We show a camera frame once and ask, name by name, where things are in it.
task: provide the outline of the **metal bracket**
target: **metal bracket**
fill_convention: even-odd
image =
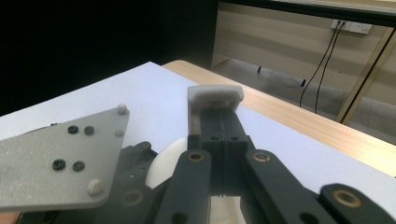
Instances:
[[[129,119],[125,105],[0,142],[0,211],[103,204]]]

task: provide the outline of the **bolt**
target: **bolt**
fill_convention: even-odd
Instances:
[[[85,163],[83,161],[76,161],[73,164],[73,170],[76,172],[80,172],[85,168]]]
[[[92,135],[95,132],[95,129],[92,126],[87,126],[84,129],[84,133],[87,135]]]
[[[66,167],[66,162],[62,159],[58,159],[52,163],[52,169],[60,171]]]
[[[122,130],[116,130],[115,135],[116,135],[117,137],[123,137],[124,133],[123,133]]]
[[[150,144],[148,142],[143,143],[143,147],[148,148]]]
[[[119,107],[117,107],[117,113],[119,115],[124,115],[127,110],[128,110],[128,108],[124,104],[121,104],[121,105],[119,105]]]
[[[91,196],[96,196],[103,191],[102,181],[100,179],[92,179],[88,185],[88,193]]]
[[[68,131],[69,133],[78,133],[78,126],[72,125],[72,126],[70,126],[70,127],[67,129],[67,131]]]

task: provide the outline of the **black cable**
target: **black cable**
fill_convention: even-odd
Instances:
[[[324,78],[324,73],[326,72],[327,63],[329,62],[330,58],[332,57],[332,51],[334,50],[335,43],[337,42],[338,36],[340,35],[341,29],[343,28],[344,25],[345,25],[345,22],[343,21],[343,23],[341,24],[340,29],[339,29],[338,32],[337,32],[337,35],[335,36],[334,43],[332,44],[332,50],[330,51],[329,57],[327,58],[327,61],[326,61],[326,63],[324,64],[322,77],[320,78],[320,82],[319,82],[319,86],[318,86],[317,100],[315,101],[315,114],[317,114],[317,110],[318,110],[319,91],[320,91],[321,83],[322,83],[323,78]]]
[[[324,58],[326,57],[326,54],[327,54],[327,52],[329,51],[330,46],[332,45],[332,40],[334,39],[334,35],[335,35],[335,33],[337,32],[337,30],[338,30],[338,25],[339,25],[340,23],[341,23],[341,22],[338,21],[337,26],[335,27],[334,32],[332,33],[332,39],[330,39],[329,46],[327,47],[326,52],[324,53],[323,58],[321,59],[319,65],[318,65],[317,70],[315,71],[315,73],[314,73],[314,75],[311,77],[311,79],[309,79],[308,83],[306,84],[306,86],[305,86],[305,88],[304,88],[304,90],[303,90],[303,93],[301,93],[301,97],[300,97],[300,107],[301,107],[301,102],[303,101],[303,97],[304,97],[304,93],[305,93],[305,91],[306,91],[306,88],[308,88],[309,84],[311,83],[312,79],[314,79],[314,77],[315,77],[315,75],[317,74],[317,72],[318,72],[318,70],[319,70],[321,64],[323,63],[323,60],[324,60]]]

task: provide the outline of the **wooden table edge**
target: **wooden table edge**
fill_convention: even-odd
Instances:
[[[245,105],[375,169],[396,176],[396,146],[184,61],[163,65],[200,85],[240,85]]]

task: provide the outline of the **power outlet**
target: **power outlet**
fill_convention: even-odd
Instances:
[[[341,30],[344,31],[349,31],[353,33],[359,33],[359,34],[365,34],[367,35],[370,32],[370,29],[372,28],[373,25],[371,24],[366,24],[366,23],[361,23],[361,22],[352,22],[352,21],[341,21],[341,20],[332,20],[332,25],[331,28],[340,28],[340,26],[343,25]]]
[[[370,32],[372,26],[373,26],[372,24],[352,22],[352,24],[349,27],[349,31],[367,35]]]
[[[345,24],[343,25],[341,30],[348,31],[350,25],[352,24],[352,21],[332,20],[332,26],[330,28],[335,29],[336,27],[338,27],[338,29],[339,29],[341,27],[341,25],[343,24],[343,22],[345,22]]]

